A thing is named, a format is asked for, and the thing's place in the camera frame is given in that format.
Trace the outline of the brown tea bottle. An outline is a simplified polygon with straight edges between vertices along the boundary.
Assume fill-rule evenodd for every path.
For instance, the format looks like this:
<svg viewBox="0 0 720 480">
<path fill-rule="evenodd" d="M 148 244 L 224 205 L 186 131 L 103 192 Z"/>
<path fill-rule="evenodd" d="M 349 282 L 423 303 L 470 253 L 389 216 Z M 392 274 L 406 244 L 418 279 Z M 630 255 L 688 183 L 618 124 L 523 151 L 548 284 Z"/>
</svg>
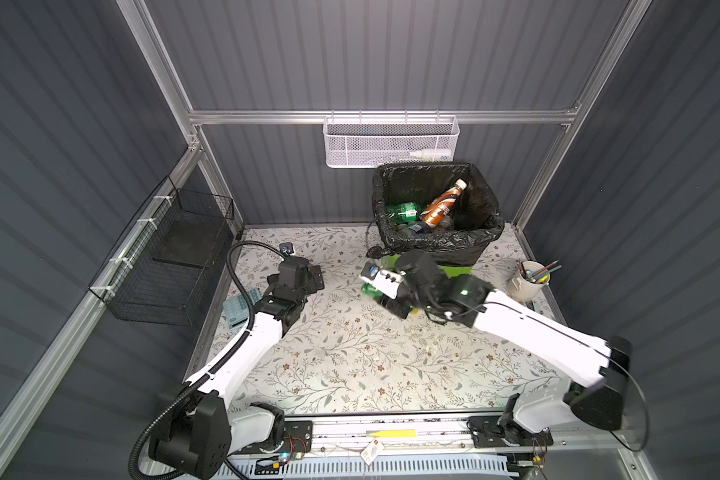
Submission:
<svg viewBox="0 0 720 480">
<path fill-rule="evenodd" d="M 468 184 L 458 179 L 443 194 L 433 200 L 419 215 L 419 219 L 428 227 L 437 227 L 448 216 L 456 200 L 460 197 Z"/>
</svg>

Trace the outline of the green bottle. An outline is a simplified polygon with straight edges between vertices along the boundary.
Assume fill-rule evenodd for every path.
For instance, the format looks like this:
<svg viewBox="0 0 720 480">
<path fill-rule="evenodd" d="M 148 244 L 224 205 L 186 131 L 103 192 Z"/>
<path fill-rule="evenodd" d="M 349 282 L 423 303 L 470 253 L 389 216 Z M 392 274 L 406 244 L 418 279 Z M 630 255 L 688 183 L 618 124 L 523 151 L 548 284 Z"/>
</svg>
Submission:
<svg viewBox="0 0 720 480">
<path fill-rule="evenodd" d="M 414 202 L 389 205 L 386 207 L 387 217 L 396 224 L 406 224 L 419 218 L 421 208 Z"/>
<path fill-rule="evenodd" d="M 386 297 L 386 294 L 384 294 L 382 291 L 375 288 L 373 285 L 365 283 L 361 287 L 361 291 L 363 294 L 367 295 L 374 301 L 379 301 Z"/>
</svg>

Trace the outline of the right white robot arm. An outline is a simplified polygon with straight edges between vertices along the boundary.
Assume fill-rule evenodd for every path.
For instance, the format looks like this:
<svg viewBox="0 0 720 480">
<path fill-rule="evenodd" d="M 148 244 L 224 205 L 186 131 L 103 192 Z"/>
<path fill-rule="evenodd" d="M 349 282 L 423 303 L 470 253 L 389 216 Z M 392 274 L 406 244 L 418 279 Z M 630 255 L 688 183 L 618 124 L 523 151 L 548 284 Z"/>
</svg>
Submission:
<svg viewBox="0 0 720 480">
<path fill-rule="evenodd" d="M 400 318 L 418 308 L 506 340 L 553 366 L 558 383 L 512 395 L 494 432 L 520 444 L 549 427 L 579 420 L 603 431 L 621 429 L 631 344 L 606 341 L 551 320 L 471 274 L 448 276 L 425 251 L 404 253 L 393 270 L 367 262 L 360 277 L 380 304 Z"/>
</svg>

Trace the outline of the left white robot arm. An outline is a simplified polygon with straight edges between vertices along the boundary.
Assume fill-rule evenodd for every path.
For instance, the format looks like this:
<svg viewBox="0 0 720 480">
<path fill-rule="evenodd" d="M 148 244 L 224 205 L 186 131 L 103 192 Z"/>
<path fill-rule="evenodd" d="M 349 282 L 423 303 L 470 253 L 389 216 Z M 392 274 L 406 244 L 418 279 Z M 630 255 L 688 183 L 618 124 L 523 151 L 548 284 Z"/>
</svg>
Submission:
<svg viewBox="0 0 720 480">
<path fill-rule="evenodd" d="M 143 479 L 139 457 L 146 453 L 169 466 L 165 478 L 213 477 L 228 455 L 251 445 L 275 451 L 285 435 L 283 411 L 262 402 L 237 411 L 230 405 L 261 358 L 300 319 L 310 295 L 324 287 L 322 270 L 309 260 L 283 256 L 276 274 L 236 336 L 204 367 L 137 439 L 128 461 L 132 478 Z"/>
</svg>

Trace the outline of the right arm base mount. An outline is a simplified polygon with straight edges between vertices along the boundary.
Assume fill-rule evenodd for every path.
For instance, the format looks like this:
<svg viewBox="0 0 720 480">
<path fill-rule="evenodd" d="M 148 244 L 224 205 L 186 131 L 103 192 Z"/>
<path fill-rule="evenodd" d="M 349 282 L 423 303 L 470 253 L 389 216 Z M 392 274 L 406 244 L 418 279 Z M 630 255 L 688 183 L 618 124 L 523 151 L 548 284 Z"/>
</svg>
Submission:
<svg viewBox="0 0 720 480">
<path fill-rule="evenodd" d="M 545 450 L 554 444 L 554 439 L 548 429 L 539 433 L 529 433 L 509 422 L 500 423 L 501 416 L 476 415 L 469 416 L 466 427 L 476 448 L 499 447 L 541 447 Z"/>
</svg>

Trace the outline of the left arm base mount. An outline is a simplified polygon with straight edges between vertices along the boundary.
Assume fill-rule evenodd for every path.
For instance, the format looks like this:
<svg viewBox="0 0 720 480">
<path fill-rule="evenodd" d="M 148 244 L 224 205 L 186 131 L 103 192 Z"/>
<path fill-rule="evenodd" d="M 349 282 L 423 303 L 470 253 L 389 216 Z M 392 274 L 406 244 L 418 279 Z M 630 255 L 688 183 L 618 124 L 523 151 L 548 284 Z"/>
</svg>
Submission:
<svg viewBox="0 0 720 480">
<path fill-rule="evenodd" d="M 302 453 L 311 451 L 314 423 L 309 420 L 285 420 L 274 427 L 262 442 L 253 443 L 233 452 L 233 455 Z"/>
</svg>

